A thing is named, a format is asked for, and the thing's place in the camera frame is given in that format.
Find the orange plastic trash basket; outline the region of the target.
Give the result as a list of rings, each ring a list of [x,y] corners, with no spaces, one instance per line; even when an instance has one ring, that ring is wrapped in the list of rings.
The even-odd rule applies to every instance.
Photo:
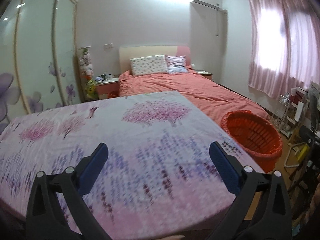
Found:
[[[221,120],[229,134],[267,173],[282,155],[283,142],[274,126],[250,111],[229,112]]]

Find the floral purple tablecloth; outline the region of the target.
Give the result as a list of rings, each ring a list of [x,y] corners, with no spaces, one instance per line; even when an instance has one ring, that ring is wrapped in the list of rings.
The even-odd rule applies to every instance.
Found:
[[[84,200],[113,239],[213,228],[234,200],[209,156],[215,141],[242,165],[261,171],[220,126],[175,91],[17,117],[1,134],[1,207],[24,219],[37,172],[60,173],[105,143],[108,160]]]

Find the coral pink bed duvet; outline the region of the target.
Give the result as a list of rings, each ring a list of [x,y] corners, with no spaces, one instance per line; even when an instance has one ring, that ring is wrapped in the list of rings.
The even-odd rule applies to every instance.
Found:
[[[119,95],[129,96],[176,90],[218,125],[234,111],[250,111],[269,119],[267,111],[256,102],[211,81],[192,69],[186,73],[156,73],[134,77],[126,71],[119,77]]]

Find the right side nightstand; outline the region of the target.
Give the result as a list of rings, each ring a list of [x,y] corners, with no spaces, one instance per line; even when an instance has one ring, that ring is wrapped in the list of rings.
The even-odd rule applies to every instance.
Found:
[[[213,75],[210,72],[204,71],[204,70],[197,70],[196,71],[198,74],[204,76],[205,78],[209,79],[209,80],[213,80]]]

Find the pink white nightstand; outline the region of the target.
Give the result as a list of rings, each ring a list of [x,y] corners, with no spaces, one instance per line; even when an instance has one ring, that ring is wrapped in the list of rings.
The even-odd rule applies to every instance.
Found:
[[[97,94],[100,100],[116,98],[119,96],[119,78],[105,80],[96,85]]]

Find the plush toy flower stand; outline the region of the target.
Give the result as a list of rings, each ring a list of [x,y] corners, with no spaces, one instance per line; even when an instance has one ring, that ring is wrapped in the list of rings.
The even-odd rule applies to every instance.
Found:
[[[79,48],[79,68],[82,90],[86,101],[98,100],[96,81],[94,78],[93,64],[89,53],[90,46]]]

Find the glass floral wardrobe door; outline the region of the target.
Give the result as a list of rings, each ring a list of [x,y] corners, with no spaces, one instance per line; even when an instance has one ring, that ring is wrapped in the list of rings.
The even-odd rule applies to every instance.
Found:
[[[81,102],[76,0],[1,0],[1,129]]]

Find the pink striped pillow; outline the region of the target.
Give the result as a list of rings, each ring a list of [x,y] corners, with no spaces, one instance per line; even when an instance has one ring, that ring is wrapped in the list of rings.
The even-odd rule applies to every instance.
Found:
[[[169,74],[187,73],[185,56],[165,56]]]

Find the white floral pillow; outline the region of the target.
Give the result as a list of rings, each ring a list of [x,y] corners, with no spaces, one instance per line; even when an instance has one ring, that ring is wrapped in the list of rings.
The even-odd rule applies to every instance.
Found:
[[[131,71],[134,77],[167,73],[168,65],[165,55],[152,55],[130,59]]]

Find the pink window curtain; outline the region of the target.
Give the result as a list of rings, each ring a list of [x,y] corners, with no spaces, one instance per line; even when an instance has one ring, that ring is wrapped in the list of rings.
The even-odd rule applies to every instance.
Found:
[[[252,18],[249,87],[277,99],[319,84],[319,18],[307,0],[248,0]]]

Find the cream pink headboard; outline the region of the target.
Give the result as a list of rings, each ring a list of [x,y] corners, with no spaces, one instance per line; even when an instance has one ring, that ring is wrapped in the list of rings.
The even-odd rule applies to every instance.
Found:
[[[138,46],[119,49],[119,65],[121,74],[131,70],[130,60],[153,55],[185,56],[186,64],[191,65],[190,49],[188,46]]]

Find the white air conditioner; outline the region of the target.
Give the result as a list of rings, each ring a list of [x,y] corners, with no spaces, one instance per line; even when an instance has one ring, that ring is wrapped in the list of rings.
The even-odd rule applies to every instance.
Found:
[[[219,0],[193,0],[194,3],[210,7],[215,10],[221,9],[221,4]]]

